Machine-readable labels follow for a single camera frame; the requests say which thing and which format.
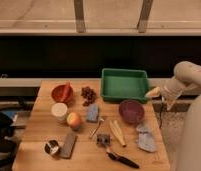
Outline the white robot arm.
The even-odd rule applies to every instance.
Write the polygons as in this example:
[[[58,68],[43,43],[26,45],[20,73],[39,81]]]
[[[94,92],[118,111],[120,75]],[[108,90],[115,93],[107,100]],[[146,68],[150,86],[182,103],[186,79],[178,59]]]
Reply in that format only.
[[[146,93],[147,98],[162,96],[170,110],[190,86],[201,89],[201,65],[182,61],[175,65],[167,83]],[[201,171],[201,94],[191,103],[185,118],[175,171]]]

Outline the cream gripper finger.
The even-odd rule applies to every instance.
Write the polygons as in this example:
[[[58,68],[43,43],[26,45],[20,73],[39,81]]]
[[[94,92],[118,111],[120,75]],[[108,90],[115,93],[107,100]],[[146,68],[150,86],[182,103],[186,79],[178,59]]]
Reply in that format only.
[[[160,96],[160,88],[155,87],[152,90],[148,91],[145,95],[146,98],[155,98]]]
[[[175,104],[175,100],[166,100],[167,110],[171,110],[173,105]]]

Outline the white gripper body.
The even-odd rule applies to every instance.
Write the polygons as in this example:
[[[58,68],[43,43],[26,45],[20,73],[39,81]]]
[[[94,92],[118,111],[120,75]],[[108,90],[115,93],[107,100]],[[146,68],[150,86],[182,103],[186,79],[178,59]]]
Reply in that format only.
[[[160,91],[167,102],[173,102],[180,97],[185,89],[186,85],[184,83],[172,77],[161,86]]]

